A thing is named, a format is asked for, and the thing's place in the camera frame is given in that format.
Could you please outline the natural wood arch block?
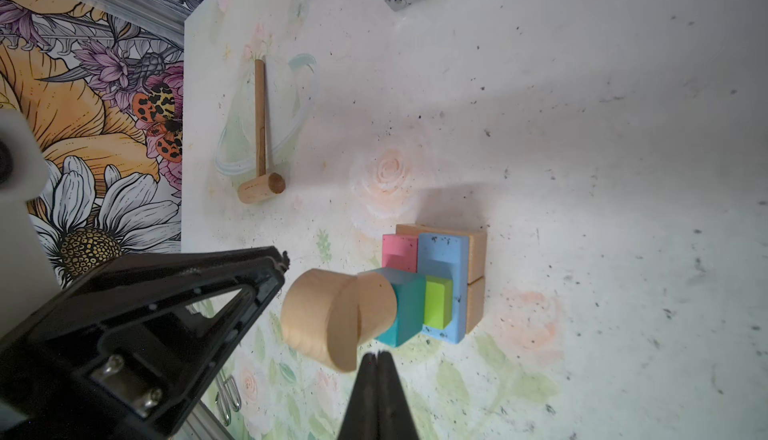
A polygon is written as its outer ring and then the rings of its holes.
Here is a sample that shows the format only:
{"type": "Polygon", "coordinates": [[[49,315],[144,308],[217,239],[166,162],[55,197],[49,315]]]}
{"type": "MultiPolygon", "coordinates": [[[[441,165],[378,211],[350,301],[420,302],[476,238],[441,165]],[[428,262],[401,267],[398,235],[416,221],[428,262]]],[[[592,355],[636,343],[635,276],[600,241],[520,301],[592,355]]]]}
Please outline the natural wood arch block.
{"type": "MultiPolygon", "coordinates": [[[[469,285],[475,280],[484,277],[486,252],[487,252],[487,233],[485,231],[469,231],[461,229],[446,229],[423,224],[398,224],[395,234],[419,236],[451,236],[466,237],[468,239],[468,252],[461,260],[462,272],[466,275],[466,283],[469,285]]],[[[418,260],[418,272],[431,276],[440,276],[447,273],[447,267],[457,265],[457,260],[452,256],[420,258],[418,260]]]]}

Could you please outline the green wood block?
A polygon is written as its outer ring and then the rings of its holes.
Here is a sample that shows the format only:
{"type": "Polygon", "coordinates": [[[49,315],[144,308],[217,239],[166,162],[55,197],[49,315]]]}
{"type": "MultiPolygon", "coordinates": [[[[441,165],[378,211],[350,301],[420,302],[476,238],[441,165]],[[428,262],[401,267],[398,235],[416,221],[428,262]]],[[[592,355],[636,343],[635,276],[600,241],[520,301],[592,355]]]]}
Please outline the green wood block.
{"type": "Polygon", "coordinates": [[[443,330],[452,319],[453,282],[430,275],[425,279],[424,326],[443,330]]]}

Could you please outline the wood cylinder block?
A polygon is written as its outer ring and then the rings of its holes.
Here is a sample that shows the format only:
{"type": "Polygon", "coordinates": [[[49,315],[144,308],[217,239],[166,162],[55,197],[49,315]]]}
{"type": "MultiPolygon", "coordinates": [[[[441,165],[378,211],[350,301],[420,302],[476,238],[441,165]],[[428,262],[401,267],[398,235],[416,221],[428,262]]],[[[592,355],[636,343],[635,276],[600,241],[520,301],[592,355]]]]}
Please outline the wood cylinder block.
{"type": "Polygon", "coordinates": [[[358,343],[362,344],[387,331],[397,314],[397,299],[390,282],[376,272],[357,275],[358,343]]]}

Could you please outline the quarter round wood block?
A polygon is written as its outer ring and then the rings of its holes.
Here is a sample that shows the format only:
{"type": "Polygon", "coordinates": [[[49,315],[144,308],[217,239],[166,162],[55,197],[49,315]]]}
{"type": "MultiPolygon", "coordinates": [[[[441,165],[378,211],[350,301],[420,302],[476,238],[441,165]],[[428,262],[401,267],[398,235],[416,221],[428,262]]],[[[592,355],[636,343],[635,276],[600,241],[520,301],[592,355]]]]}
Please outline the quarter round wood block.
{"type": "Polygon", "coordinates": [[[281,308],[284,342],[337,372],[357,366],[358,288],[354,276],[312,269],[290,286],[281,308]]]}

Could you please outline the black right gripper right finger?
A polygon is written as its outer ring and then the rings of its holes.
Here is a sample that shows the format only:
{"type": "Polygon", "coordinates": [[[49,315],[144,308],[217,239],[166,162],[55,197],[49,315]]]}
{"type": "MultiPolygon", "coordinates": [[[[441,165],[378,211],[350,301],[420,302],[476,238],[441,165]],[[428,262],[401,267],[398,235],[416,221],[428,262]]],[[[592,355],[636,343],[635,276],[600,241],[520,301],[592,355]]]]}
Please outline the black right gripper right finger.
{"type": "Polygon", "coordinates": [[[390,352],[377,355],[377,438],[382,440],[418,440],[394,359],[390,352]]]}

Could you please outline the teal wood cube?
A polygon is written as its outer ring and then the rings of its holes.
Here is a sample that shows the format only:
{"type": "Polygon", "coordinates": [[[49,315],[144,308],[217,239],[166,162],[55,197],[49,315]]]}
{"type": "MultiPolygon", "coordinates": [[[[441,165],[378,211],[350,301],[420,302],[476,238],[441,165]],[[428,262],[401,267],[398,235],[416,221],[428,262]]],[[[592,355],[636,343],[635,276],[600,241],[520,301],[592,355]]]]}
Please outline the teal wood cube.
{"type": "Polygon", "coordinates": [[[397,299],[397,314],[393,325],[374,339],[389,347],[397,348],[422,330],[425,307],[425,276],[390,268],[380,268],[368,272],[384,275],[394,289],[397,299]]]}

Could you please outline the light blue wood block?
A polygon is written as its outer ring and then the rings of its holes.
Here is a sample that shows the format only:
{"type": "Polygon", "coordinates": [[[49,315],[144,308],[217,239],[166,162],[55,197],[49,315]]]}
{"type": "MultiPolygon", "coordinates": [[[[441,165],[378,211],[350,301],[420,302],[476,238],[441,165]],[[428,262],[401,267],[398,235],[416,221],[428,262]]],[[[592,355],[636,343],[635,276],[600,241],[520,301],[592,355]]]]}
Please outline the light blue wood block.
{"type": "Polygon", "coordinates": [[[422,332],[451,344],[466,335],[469,239],[422,233],[417,272],[426,278],[422,332]]]}

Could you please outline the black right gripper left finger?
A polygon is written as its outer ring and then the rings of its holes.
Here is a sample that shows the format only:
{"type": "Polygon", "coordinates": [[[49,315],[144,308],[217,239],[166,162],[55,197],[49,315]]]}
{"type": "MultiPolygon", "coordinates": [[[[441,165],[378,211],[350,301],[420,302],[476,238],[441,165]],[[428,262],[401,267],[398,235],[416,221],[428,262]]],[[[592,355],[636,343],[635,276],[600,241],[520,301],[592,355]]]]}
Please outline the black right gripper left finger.
{"type": "Polygon", "coordinates": [[[378,360],[375,353],[363,356],[341,424],[339,440],[378,438],[378,360]]]}

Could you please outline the pink wood block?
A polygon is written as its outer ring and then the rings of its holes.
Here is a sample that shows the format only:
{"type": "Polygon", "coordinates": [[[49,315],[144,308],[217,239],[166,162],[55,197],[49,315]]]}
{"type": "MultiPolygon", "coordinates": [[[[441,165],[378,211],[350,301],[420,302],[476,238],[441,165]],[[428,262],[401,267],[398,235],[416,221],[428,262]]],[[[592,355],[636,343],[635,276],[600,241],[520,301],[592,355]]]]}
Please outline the pink wood block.
{"type": "Polygon", "coordinates": [[[418,237],[387,234],[382,237],[382,267],[416,273],[418,237]]]}

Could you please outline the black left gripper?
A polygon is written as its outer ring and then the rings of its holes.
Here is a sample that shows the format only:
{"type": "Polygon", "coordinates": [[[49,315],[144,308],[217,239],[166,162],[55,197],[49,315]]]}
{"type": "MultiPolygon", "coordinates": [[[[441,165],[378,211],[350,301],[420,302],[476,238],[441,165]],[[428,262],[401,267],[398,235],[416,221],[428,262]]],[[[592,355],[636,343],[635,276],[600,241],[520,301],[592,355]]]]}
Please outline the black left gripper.
{"type": "Polygon", "coordinates": [[[2,338],[2,438],[180,433],[289,267],[274,246],[127,254],[97,267],[46,304],[30,331],[2,338]],[[188,310],[229,293],[212,318],[188,310]]]}

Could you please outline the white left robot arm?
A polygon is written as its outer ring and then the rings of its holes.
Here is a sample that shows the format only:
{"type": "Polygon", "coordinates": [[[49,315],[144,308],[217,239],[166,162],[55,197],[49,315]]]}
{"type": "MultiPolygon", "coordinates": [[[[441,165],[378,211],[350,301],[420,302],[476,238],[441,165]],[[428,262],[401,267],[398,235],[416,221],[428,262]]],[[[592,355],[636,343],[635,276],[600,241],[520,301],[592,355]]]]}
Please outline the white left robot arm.
{"type": "Polygon", "coordinates": [[[225,439],[201,399],[275,298],[274,247],[131,254],[61,290],[26,204],[48,169],[15,110],[1,114],[1,435],[225,439]]]}

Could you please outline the natural wood rectangular block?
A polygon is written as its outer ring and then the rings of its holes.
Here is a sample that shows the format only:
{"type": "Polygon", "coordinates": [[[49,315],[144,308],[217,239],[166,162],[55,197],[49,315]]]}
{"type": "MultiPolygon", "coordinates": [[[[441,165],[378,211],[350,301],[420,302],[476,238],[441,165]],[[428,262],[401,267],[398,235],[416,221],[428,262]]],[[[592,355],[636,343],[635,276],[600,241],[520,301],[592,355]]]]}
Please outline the natural wood rectangular block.
{"type": "Polygon", "coordinates": [[[466,334],[469,335],[484,315],[486,279],[481,277],[467,288],[466,334]]]}

